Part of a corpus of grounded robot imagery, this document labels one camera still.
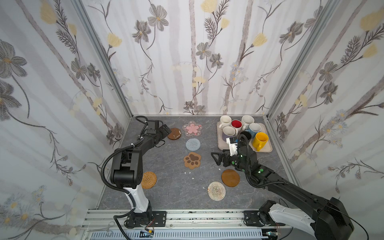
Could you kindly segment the rattan woven round coaster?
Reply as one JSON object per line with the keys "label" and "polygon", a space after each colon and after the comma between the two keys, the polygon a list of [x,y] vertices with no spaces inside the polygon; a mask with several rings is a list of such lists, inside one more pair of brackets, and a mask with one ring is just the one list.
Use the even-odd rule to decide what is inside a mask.
{"label": "rattan woven round coaster", "polygon": [[145,172],[141,182],[142,188],[145,190],[153,188],[157,183],[157,175],[154,172]]}

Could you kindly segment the grey round felt coaster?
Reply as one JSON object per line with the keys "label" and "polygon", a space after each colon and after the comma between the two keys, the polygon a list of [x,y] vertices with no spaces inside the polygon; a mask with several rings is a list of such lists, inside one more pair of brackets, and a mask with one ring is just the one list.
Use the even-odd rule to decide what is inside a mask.
{"label": "grey round felt coaster", "polygon": [[186,148],[191,151],[197,151],[201,147],[201,142],[198,139],[189,139],[186,142]]}

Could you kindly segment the woven multicolour round coaster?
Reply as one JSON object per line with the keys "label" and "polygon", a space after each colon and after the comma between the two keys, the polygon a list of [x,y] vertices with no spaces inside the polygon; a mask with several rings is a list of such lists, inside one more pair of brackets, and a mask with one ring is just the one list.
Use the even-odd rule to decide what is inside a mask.
{"label": "woven multicolour round coaster", "polygon": [[226,196],[226,189],[219,182],[212,182],[208,186],[208,195],[214,201],[221,201]]}

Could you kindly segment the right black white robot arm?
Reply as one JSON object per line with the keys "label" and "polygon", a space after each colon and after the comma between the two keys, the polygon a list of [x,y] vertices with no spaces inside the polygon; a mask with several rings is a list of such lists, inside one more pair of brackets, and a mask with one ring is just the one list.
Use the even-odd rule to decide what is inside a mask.
{"label": "right black white robot arm", "polygon": [[261,165],[257,154],[249,147],[238,147],[234,155],[226,151],[211,153],[211,156],[218,166],[233,166],[235,170],[244,172],[252,187],[266,189],[296,206],[291,209],[275,201],[267,201],[255,216],[245,216],[247,225],[262,227],[285,224],[318,240],[347,240],[352,235],[355,227],[341,201],[335,198],[327,200],[290,183],[272,169]]}

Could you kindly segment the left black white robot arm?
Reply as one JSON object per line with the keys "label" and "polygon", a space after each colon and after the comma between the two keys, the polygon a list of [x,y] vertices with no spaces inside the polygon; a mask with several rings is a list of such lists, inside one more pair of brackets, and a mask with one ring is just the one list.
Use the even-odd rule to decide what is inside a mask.
{"label": "left black white robot arm", "polygon": [[166,211],[153,211],[145,196],[141,182],[143,180],[143,156],[171,133],[171,129],[160,120],[149,120],[145,116],[135,119],[144,126],[137,141],[123,148],[116,149],[101,165],[100,176],[106,187],[122,192],[130,202],[131,209],[113,219],[125,239],[130,237],[125,231],[136,227],[165,227]]}

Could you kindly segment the pink flower coaster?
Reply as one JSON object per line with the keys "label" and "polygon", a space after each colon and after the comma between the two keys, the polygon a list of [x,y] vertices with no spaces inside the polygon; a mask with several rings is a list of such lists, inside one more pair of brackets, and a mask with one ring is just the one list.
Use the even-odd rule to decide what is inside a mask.
{"label": "pink flower coaster", "polygon": [[194,121],[190,121],[188,124],[183,125],[183,130],[185,131],[185,135],[187,137],[197,137],[202,133],[203,126],[201,124],[197,124]]}

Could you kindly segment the brown paw print coaster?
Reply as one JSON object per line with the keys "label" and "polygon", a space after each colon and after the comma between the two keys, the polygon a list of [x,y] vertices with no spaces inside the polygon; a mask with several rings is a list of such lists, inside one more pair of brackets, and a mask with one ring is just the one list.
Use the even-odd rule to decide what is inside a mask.
{"label": "brown paw print coaster", "polygon": [[183,158],[183,161],[186,168],[193,170],[195,168],[200,167],[201,159],[202,159],[201,155],[195,152],[190,152],[187,156]]}

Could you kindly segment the dark brown round coaster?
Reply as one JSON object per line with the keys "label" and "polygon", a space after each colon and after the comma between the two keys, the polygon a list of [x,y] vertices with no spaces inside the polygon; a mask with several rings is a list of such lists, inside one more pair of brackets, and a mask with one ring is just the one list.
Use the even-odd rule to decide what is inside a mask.
{"label": "dark brown round coaster", "polygon": [[171,128],[171,132],[168,134],[168,139],[178,140],[182,136],[182,132],[178,128]]}

